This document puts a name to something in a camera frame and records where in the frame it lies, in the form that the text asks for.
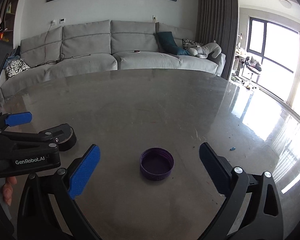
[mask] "gray sofa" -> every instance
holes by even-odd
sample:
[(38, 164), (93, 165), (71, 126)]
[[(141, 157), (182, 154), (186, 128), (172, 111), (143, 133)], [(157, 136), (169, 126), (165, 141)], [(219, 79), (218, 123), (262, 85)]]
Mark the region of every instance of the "gray sofa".
[[(221, 75), (225, 55), (201, 59), (167, 54), (158, 44), (157, 32), (172, 32), (176, 44), (182, 39), (194, 40), (185, 29), (162, 23), (101, 21), (55, 28), (21, 41), (20, 56), (32, 67), (9, 79), (0, 76), (0, 108), (18, 91), (48, 80), (86, 73), (135, 68), (175, 68), (206, 71)], [(42, 65), (48, 60), (63, 61)]]

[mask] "purple bottle cap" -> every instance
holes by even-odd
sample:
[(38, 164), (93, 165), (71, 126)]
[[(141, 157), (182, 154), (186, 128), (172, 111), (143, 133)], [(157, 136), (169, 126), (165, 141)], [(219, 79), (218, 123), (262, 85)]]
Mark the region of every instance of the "purple bottle cap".
[(140, 170), (149, 180), (163, 180), (174, 166), (173, 156), (161, 148), (147, 149), (140, 157)]

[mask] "sofa backrest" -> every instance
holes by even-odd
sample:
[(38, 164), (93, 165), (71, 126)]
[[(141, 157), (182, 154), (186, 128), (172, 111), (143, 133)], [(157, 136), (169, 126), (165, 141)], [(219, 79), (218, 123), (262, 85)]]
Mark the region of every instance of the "sofa backrest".
[(182, 39), (194, 41), (194, 34), (190, 30), (169, 26), (163, 23), (155, 24), (156, 32), (172, 32), (172, 36), (177, 46), (182, 48)]
[(111, 21), (111, 53), (134, 50), (159, 51), (155, 23)]
[(57, 60), (60, 55), (62, 26), (21, 41), (20, 57), (30, 67), (48, 60)]
[(66, 58), (94, 53), (111, 54), (110, 20), (64, 26), (61, 51)]

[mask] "gray plush toy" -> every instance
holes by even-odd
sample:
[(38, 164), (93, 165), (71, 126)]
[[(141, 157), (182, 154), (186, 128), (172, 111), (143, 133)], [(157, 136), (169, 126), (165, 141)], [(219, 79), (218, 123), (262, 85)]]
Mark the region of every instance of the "gray plush toy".
[(214, 41), (202, 47), (188, 48), (187, 51), (191, 56), (199, 58), (207, 58), (208, 55), (213, 52), (212, 57), (216, 58), (221, 53), (221, 47)]

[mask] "fingernail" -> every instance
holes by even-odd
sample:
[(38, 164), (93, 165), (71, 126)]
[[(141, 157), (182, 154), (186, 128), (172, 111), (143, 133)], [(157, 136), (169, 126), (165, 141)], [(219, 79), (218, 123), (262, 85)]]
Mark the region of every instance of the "fingernail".
[(4, 193), (4, 197), (9, 199), (12, 197), (12, 191), (10, 189), (6, 189), (5, 193)]

